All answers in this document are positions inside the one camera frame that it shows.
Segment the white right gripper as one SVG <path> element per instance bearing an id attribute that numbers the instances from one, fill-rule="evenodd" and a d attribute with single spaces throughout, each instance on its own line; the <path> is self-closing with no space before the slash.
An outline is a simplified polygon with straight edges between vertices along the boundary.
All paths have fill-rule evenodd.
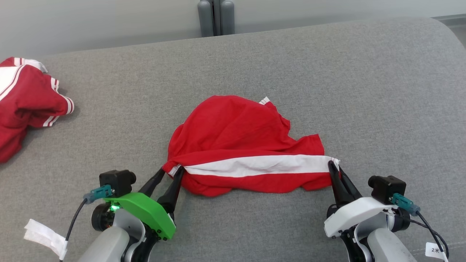
<path id="1" fill-rule="evenodd" d="M 388 229 L 387 212 L 397 209 L 372 197 L 362 197 L 346 173 L 330 160 L 328 169 L 331 178 L 335 205 L 339 208 L 324 222 L 327 237 L 339 237 L 345 230 L 356 226 L 356 236 L 364 237 L 372 231 Z"/>

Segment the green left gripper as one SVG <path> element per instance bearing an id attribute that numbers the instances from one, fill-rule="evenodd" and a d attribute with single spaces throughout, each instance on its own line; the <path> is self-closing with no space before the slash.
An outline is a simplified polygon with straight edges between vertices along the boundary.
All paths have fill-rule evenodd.
<path id="1" fill-rule="evenodd" d="M 157 202 L 150 197 L 165 175 L 163 168 L 160 168 L 138 192 L 130 192 L 118 198 L 104 198 L 103 200 L 111 206 L 119 207 L 114 210 L 114 225 L 117 225 L 119 216 L 122 218 L 127 215 L 150 227 L 162 240 L 171 240 L 176 226 L 170 216 L 174 215 L 184 174 L 185 168 L 180 166 L 173 175 L 173 182 Z"/>

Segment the red shorts with white stripe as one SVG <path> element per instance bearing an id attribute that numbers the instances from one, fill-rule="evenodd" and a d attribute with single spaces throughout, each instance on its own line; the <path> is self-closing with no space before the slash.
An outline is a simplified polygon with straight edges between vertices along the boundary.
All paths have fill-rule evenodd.
<path id="1" fill-rule="evenodd" d="M 184 168 L 182 186 L 205 197 L 331 186 L 328 162 L 339 160 L 325 155 L 318 134 L 293 139 L 290 127 L 268 98 L 212 96 L 174 131 L 162 169 L 173 177 Z"/>

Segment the red white basketball jersey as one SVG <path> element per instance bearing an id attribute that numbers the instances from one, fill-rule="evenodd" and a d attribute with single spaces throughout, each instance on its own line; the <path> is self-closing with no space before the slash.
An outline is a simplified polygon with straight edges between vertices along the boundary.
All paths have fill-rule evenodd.
<path id="1" fill-rule="evenodd" d="M 59 93 L 59 84 L 39 61 L 9 57 L 0 62 L 0 163 L 20 151 L 29 127 L 51 127 L 73 113 L 74 102 Z"/>

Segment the grey fabric sofa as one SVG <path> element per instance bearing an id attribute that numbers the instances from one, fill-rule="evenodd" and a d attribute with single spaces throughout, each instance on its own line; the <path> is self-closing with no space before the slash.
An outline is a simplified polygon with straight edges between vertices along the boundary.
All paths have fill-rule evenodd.
<path id="1" fill-rule="evenodd" d="M 290 136 L 319 134 L 362 195 L 393 175 L 466 262 L 466 48 L 437 20 L 399 18 L 85 50 L 38 58 L 76 104 L 0 165 L 0 262 L 58 262 L 23 238 L 65 235 L 98 175 L 142 186 L 175 129 L 213 95 L 268 97 Z"/>

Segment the grey partition post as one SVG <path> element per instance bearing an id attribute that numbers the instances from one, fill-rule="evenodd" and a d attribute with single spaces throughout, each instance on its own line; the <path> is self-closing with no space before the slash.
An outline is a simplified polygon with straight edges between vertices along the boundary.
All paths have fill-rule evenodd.
<path id="1" fill-rule="evenodd" d="M 197 8 L 202 37 L 235 34 L 232 0 L 200 0 Z"/>

